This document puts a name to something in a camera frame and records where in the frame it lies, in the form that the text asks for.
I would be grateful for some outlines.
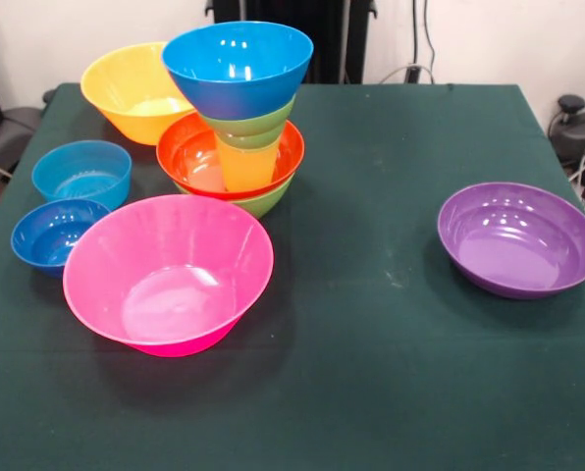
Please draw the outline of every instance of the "green cup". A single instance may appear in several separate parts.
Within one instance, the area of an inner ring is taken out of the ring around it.
[[[293,104],[294,97],[279,110],[249,120],[200,117],[228,145],[238,149],[259,149],[275,142],[282,134]]]

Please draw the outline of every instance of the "yellow cup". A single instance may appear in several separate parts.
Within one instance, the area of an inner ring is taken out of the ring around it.
[[[227,191],[249,191],[270,183],[280,138],[259,149],[240,149],[226,143],[216,134],[216,147]]]

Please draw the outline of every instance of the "bowl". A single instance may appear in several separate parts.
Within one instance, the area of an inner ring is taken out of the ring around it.
[[[585,215],[535,186],[468,186],[445,202],[438,231],[458,269],[494,294],[532,299],[585,281]]]
[[[247,199],[231,200],[229,202],[242,208],[244,211],[247,211],[253,217],[260,219],[280,202],[280,199],[282,199],[286,190],[289,189],[292,181],[293,177],[290,177],[288,180],[280,184],[280,186],[277,186],[275,189],[272,189],[267,193]],[[181,192],[191,194],[188,190],[182,188],[178,184],[175,183],[175,185]]]
[[[294,175],[303,155],[303,137],[287,121],[271,182],[249,191],[227,191],[215,133],[197,113],[191,113],[170,126],[157,146],[160,167],[178,186],[193,194],[228,201],[253,198],[281,186]]]
[[[227,22],[171,40],[162,60],[199,113],[215,120],[247,120],[289,103],[314,46],[303,32],[266,22]]]
[[[27,213],[11,234],[11,248],[22,261],[59,278],[82,234],[109,214],[102,204],[86,199],[45,203]]]
[[[250,214],[171,194],[94,225],[71,252],[63,285],[75,316],[96,334],[155,356],[186,356],[221,340],[272,270],[271,240]]]
[[[125,202],[131,186],[132,158],[104,140],[80,140],[57,147],[35,164],[31,179],[47,201],[84,198],[110,210]]]
[[[160,59],[165,42],[123,47],[92,63],[80,81],[85,99],[124,136],[156,145],[192,105],[177,89]]]
[[[239,149],[257,149],[277,140],[293,109],[294,98],[283,108],[250,120],[213,120],[200,115],[219,138]]]

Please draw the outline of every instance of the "blue bowl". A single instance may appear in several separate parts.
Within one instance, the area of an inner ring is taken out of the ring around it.
[[[109,209],[89,199],[62,199],[27,213],[14,227],[11,248],[28,265],[59,278],[68,254]]]
[[[44,155],[31,178],[46,201],[84,198],[114,210],[129,195],[131,173],[132,158],[120,145],[80,140]]]
[[[293,99],[314,46],[293,27],[228,22],[170,41],[162,61],[196,110],[216,120],[247,120]]]

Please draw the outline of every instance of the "pink bowl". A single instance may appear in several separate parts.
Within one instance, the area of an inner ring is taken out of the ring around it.
[[[64,293],[95,333],[156,356],[222,339],[266,288],[273,246],[237,206],[174,194],[129,204],[70,253]]]

